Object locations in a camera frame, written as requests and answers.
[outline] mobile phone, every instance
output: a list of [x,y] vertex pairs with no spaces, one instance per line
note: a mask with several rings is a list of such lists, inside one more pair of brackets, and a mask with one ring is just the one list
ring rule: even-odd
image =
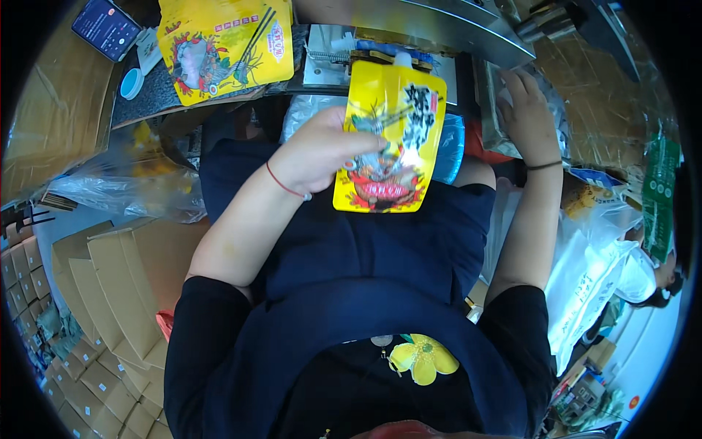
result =
[[71,29],[115,63],[122,61],[142,32],[142,27],[110,0],[89,0]]

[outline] plastic bag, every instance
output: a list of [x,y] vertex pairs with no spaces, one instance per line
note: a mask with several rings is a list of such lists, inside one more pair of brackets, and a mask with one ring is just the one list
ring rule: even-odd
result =
[[195,223],[206,215],[197,171],[169,159],[146,122],[113,131],[107,152],[52,181],[48,190],[125,216]]

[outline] cardboard box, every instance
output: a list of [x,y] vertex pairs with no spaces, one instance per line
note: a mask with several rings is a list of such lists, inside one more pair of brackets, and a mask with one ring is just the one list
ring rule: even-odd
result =
[[34,323],[34,318],[32,317],[32,314],[29,312],[28,309],[20,313],[19,319],[19,323],[22,327],[23,334],[28,334],[31,336],[37,333],[37,324]]
[[66,374],[68,374],[73,381],[78,381],[78,378],[86,371],[85,364],[73,355],[73,353],[68,354],[66,359],[63,360],[62,366]]
[[83,419],[76,413],[76,411],[71,407],[71,405],[66,402],[61,409],[58,411],[58,417],[63,421],[63,425],[66,427],[68,432],[72,437],[79,439],[98,439],[93,430],[88,427]]
[[32,318],[35,322],[37,321],[37,318],[39,318],[39,315],[44,311],[43,309],[41,309],[41,304],[39,303],[39,301],[31,302],[28,308],[29,314],[32,315]]
[[5,291],[5,302],[7,303],[8,312],[10,313],[10,319],[16,319],[19,313],[17,312],[15,300],[12,298],[12,292],[9,290]]
[[138,437],[146,439],[155,422],[156,420],[146,411],[144,406],[137,402],[124,425],[132,430]]
[[12,300],[15,302],[15,308],[17,308],[17,312],[21,314],[24,312],[24,310],[27,309],[27,299],[25,299],[25,295],[22,293],[22,287],[20,287],[20,284],[14,284],[12,287],[8,288],[8,294],[12,296]]
[[[107,302],[140,359],[146,360],[162,339],[155,315],[174,308],[192,254],[207,230],[206,221],[139,218],[88,241]],[[162,360],[150,361],[160,365]]]
[[24,293],[27,303],[31,303],[38,298],[37,292],[34,290],[34,283],[32,282],[31,276],[25,276],[25,278],[20,279],[18,283],[20,287],[22,287],[22,293]]
[[107,303],[105,293],[102,292],[92,260],[69,258],[68,263],[80,297],[95,329],[100,333],[107,347],[110,350],[116,350],[117,346],[124,340],[124,334]]
[[88,236],[96,235],[110,227],[112,227],[112,223],[105,221],[104,223],[94,225],[93,227],[58,240],[51,246],[51,271],[53,273],[54,282],[61,296],[66,301],[68,308],[71,310],[71,313],[73,313],[73,317],[75,317],[81,329],[83,329],[83,332],[91,341],[95,341],[100,335],[95,329],[95,325],[78,292],[78,287],[71,273],[68,259],[89,259]]
[[2,264],[2,281],[5,284],[5,288],[9,289],[17,282],[17,275],[15,274],[15,266],[12,264],[10,249],[2,252],[0,261]]
[[78,358],[78,361],[83,363],[83,366],[85,367],[90,367],[90,365],[92,365],[99,356],[98,352],[83,339],[78,340],[76,346],[74,346],[73,350],[71,350],[71,354],[75,355],[76,358]]
[[32,277],[32,284],[34,284],[34,291],[37,293],[37,297],[40,299],[47,297],[51,293],[51,288],[48,285],[44,267],[39,267],[32,271],[30,276]]
[[149,398],[146,398],[145,396],[142,396],[139,398],[139,403],[146,409],[147,412],[154,418],[158,418],[159,415],[161,414],[161,411],[164,409],[163,407],[160,407],[156,405],[155,402],[151,401]]
[[168,419],[166,419],[166,413],[163,410],[159,414],[159,417],[156,418],[156,420],[161,424],[165,425],[166,427],[168,426]]
[[48,377],[46,379],[46,384],[44,385],[44,395],[46,395],[46,397],[51,401],[51,404],[53,404],[54,408],[57,410],[60,409],[63,402],[66,401],[66,398],[64,397],[61,389],[58,387],[56,381]]
[[49,181],[107,149],[121,63],[71,30],[86,0],[75,2],[39,53],[3,153],[3,203],[27,199]]
[[39,242],[37,241],[37,237],[32,236],[28,240],[22,241],[22,246],[25,248],[25,254],[27,255],[27,265],[29,266],[29,271],[33,271],[41,267],[41,254],[39,253]]
[[18,281],[26,280],[29,278],[29,265],[27,264],[27,254],[25,253],[25,247],[22,243],[19,243],[10,249],[10,257],[12,258],[12,265],[15,268],[15,275]]
[[100,357],[98,357],[98,362],[119,379],[122,379],[127,375],[119,358],[108,350],[103,352]]
[[65,392],[66,401],[83,421],[103,438],[116,438],[122,423],[113,415],[85,384],[78,382]]
[[49,306],[51,306],[53,299],[51,295],[45,296],[43,299],[39,299],[39,305],[41,305],[41,310],[46,311]]
[[95,362],[83,373],[81,383],[85,384],[120,422],[124,423],[127,420],[136,399],[119,378]]

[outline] yellow spout pouch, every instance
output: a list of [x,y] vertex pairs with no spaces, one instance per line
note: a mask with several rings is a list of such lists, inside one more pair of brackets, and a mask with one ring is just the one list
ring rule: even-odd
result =
[[445,113],[443,79],[410,67],[355,62],[344,129],[380,134],[388,143],[349,159],[336,173],[334,208],[417,211],[432,178]]
[[180,103],[290,79],[290,0],[159,0],[159,49]]

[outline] packaging material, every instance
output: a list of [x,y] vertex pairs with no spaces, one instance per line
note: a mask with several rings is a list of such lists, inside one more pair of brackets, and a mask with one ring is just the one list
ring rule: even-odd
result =
[[76,357],[73,353],[68,354],[66,356],[66,359],[63,361],[62,364],[63,369],[65,370],[66,374],[73,380],[73,381],[78,381],[78,378],[81,377],[83,372],[86,371],[86,367],[83,364],[82,361]]
[[120,422],[124,423],[127,420],[136,399],[119,378],[96,362],[83,373],[81,383],[90,389]]
[[12,293],[10,291],[6,291],[5,302],[10,312],[10,319],[14,320],[19,315],[19,312],[17,311],[17,306],[15,306],[15,301],[12,299]]
[[58,240],[51,246],[51,270],[54,282],[76,321],[91,341],[95,341],[100,335],[95,329],[91,316],[83,303],[76,281],[71,273],[68,259],[89,259],[88,236],[97,235],[110,227],[112,227],[112,223],[105,221]]
[[[498,97],[502,97],[512,104],[512,96],[498,74],[499,67],[478,59],[474,61],[473,67],[478,85],[477,90],[479,91],[477,100],[481,109],[483,148],[508,157],[521,159],[522,156],[507,135],[504,118],[496,104]],[[570,157],[568,149],[569,125],[563,98],[533,65],[526,65],[523,68],[536,78],[539,89],[546,97],[548,109],[553,114],[561,157],[567,161]]]
[[24,310],[27,309],[27,299],[25,299],[25,295],[22,293],[22,287],[20,287],[20,284],[14,284],[12,287],[8,288],[7,291],[12,297],[13,302],[15,302],[17,312],[19,314],[24,312]]
[[176,164],[146,122],[110,134],[110,148],[57,178],[51,193],[97,210],[179,223],[206,215],[198,173]]
[[107,148],[122,65],[71,30],[85,4],[77,1],[66,12],[27,72],[3,153],[3,204],[29,198]]
[[173,439],[173,435],[171,435],[171,430],[168,429],[168,426],[154,422],[146,439]]
[[34,321],[36,322],[36,321],[37,321],[37,318],[39,318],[39,315],[40,315],[41,312],[43,311],[43,310],[41,309],[41,304],[39,303],[38,300],[35,300],[35,301],[33,301],[33,302],[31,302],[31,303],[29,304],[28,308],[29,308],[29,314],[32,315],[32,318],[33,318]]
[[39,242],[37,241],[37,237],[32,236],[31,238],[22,241],[22,246],[25,248],[25,255],[27,255],[27,265],[29,266],[29,271],[33,271],[41,267],[41,254],[39,253]]
[[114,353],[106,350],[98,357],[98,362],[117,378],[122,379],[126,376],[124,366],[122,366],[119,358]]
[[168,426],[168,419],[166,419],[166,413],[163,410],[159,414],[159,417],[156,418],[156,420],[161,424],[165,425],[166,427]]
[[78,439],[98,439],[93,430],[88,427],[88,424],[81,419],[71,405],[66,402],[58,411],[58,417],[61,418],[63,425],[69,433]]
[[349,159],[337,171],[334,208],[418,210],[434,171],[445,112],[443,79],[403,65],[355,62],[344,129],[383,135],[388,143],[383,151]]
[[22,243],[10,249],[10,256],[12,256],[12,265],[15,268],[18,282],[29,278],[29,264],[27,264],[27,254]]
[[90,367],[98,359],[98,352],[85,340],[80,339],[71,353],[83,363],[83,366]]
[[77,382],[64,394],[81,419],[101,438],[116,438],[122,430],[122,423],[85,384]]
[[32,278],[32,284],[34,285],[34,292],[37,293],[39,299],[43,299],[51,293],[51,288],[48,285],[48,280],[46,279],[46,272],[44,272],[44,267],[39,267],[32,271],[29,276]]
[[157,419],[163,410],[163,407],[156,405],[155,402],[151,401],[149,398],[142,396],[139,399],[139,403],[146,409],[147,412],[154,418]]
[[293,76],[288,0],[159,5],[159,48],[183,105]]
[[204,221],[185,225],[139,218],[88,242],[110,308],[137,356],[149,364],[165,362],[165,350],[149,357],[163,339],[155,315],[174,308],[192,254],[207,230]]
[[2,264],[2,281],[5,284],[5,288],[9,289],[17,282],[17,275],[15,274],[15,266],[12,263],[10,249],[2,252],[0,261]]
[[20,313],[18,324],[22,327],[23,334],[34,335],[37,333],[37,325],[34,323],[34,317],[28,309]]
[[56,381],[50,379],[50,377],[47,377],[46,384],[44,385],[44,395],[46,395],[57,410],[60,409],[63,402],[66,401],[58,384]]

